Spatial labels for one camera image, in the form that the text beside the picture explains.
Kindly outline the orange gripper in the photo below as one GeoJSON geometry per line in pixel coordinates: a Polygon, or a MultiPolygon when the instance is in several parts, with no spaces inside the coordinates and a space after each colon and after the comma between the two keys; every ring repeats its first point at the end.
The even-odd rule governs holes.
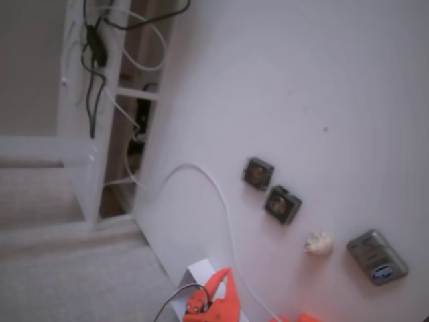
{"type": "Polygon", "coordinates": [[[231,268],[223,268],[215,272],[205,284],[205,289],[208,292],[216,292],[225,277],[227,277],[227,283],[224,298],[215,299],[204,311],[206,295],[203,290],[195,291],[186,302],[183,321],[239,322],[240,300],[231,268]]]}

